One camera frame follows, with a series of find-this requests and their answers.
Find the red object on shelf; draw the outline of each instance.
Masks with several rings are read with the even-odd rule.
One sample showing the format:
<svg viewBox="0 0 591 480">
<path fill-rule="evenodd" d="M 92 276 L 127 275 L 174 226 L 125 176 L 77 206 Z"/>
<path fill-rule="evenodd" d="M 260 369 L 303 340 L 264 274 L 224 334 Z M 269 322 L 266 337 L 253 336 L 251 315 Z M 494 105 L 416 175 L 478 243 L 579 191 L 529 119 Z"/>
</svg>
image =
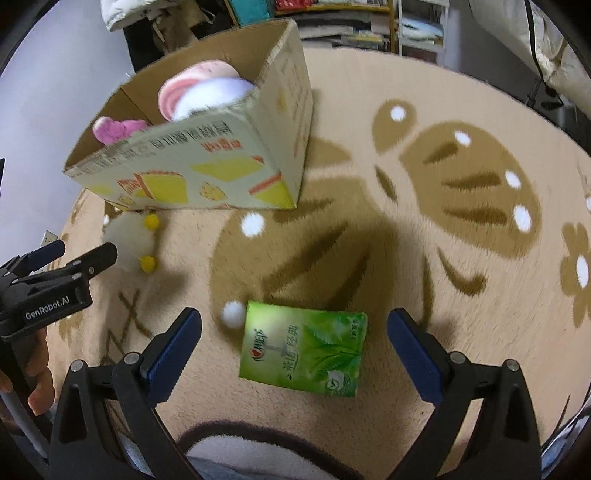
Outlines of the red object on shelf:
<svg viewBox="0 0 591 480">
<path fill-rule="evenodd" d="M 280 12 L 300 10 L 314 5 L 314 0 L 275 0 L 275 8 Z"/>
</svg>

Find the white shelving rack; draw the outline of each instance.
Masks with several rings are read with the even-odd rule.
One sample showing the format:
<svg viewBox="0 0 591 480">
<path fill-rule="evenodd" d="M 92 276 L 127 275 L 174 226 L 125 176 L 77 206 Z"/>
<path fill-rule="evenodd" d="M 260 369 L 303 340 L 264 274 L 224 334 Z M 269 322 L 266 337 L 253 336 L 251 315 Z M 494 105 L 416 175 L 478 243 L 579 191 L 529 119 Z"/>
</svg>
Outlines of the white shelving rack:
<svg viewBox="0 0 591 480">
<path fill-rule="evenodd" d="M 398 54 L 402 56 L 402 47 L 413 47 L 419 50 L 430 51 L 437 54 L 437 64 L 443 64 L 443 56 L 445 55 L 446 37 L 447 37 L 447 16 L 449 13 L 449 0 L 415 0 L 426 4 L 437 5 L 442 7 L 439 22 L 443 28 L 443 42 L 441 44 L 430 43 L 427 41 L 413 40 L 412 38 L 405 38 L 402 36 L 402 2 L 398 0 Z"/>
</svg>

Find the white cloth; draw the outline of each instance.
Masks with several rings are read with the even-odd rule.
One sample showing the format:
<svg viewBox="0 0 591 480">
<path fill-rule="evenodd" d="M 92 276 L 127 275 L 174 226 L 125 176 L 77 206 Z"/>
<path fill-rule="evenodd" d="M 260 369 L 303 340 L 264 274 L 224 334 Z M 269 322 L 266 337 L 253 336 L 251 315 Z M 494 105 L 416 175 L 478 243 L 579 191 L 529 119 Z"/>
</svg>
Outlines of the white cloth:
<svg viewBox="0 0 591 480">
<path fill-rule="evenodd" d="M 100 10 L 109 31 L 128 27 L 145 17 L 155 17 L 163 8 L 174 7 L 183 0 L 100 0 Z"/>
<path fill-rule="evenodd" d="M 470 0 L 475 20 L 536 73 L 523 0 Z M 591 79 L 548 16 L 533 3 L 535 56 L 545 82 L 591 118 Z"/>
</svg>

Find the human hand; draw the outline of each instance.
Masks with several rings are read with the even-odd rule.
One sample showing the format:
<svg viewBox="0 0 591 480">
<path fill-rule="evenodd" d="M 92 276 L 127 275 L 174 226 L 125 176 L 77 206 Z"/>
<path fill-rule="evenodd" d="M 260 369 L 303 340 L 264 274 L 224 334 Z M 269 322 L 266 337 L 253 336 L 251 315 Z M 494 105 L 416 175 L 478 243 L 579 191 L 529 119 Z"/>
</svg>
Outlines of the human hand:
<svg viewBox="0 0 591 480">
<path fill-rule="evenodd" d="M 37 330 L 37 346 L 29 359 L 25 374 L 29 377 L 37 377 L 37 386 L 29 396 L 29 406 L 35 415 L 45 413 L 53 405 L 56 390 L 53 387 L 53 376 L 47 368 L 49 363 L 49 350 L 47 348 L 47 328 Z M 0 391 L 11 392 L 12 382 L 0 371 Z"/>
</svg>

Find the metal screw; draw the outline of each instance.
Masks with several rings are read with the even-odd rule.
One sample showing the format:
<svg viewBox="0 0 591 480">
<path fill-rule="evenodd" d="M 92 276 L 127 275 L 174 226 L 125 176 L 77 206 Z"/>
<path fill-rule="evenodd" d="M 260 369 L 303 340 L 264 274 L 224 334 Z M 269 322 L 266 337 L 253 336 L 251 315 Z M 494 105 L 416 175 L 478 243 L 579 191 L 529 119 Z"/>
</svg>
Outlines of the metal screw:
<svg viewBox="0 0 591 480">
<path fill-rule="evenodd" d="M 82 360 L 74 360 L 70 365 L 70 370 L 77 372 L 78 370 L 82 369 L 83 366 L 84 362 Z"/>
<path fill-rule="evenodd" d="M 139 360 L 139 353 L 131 352 L 125 355 L 124 362 L 128 365 L 133 365 Z"/>
<path fill-rule="evenodd" d="M 507 360 L 507 368 L 512 372 L 517 372 L 519 370 L 519 364 L 516 360 L 509 358 L 509 360 Z"/>
<path fill-rule="evenodd" d="M 449 354 L 449 359 L 456 365 L 460 365 L 466 361 L 466 355 L 461 352 L 452 352 Z"/>
</svg>

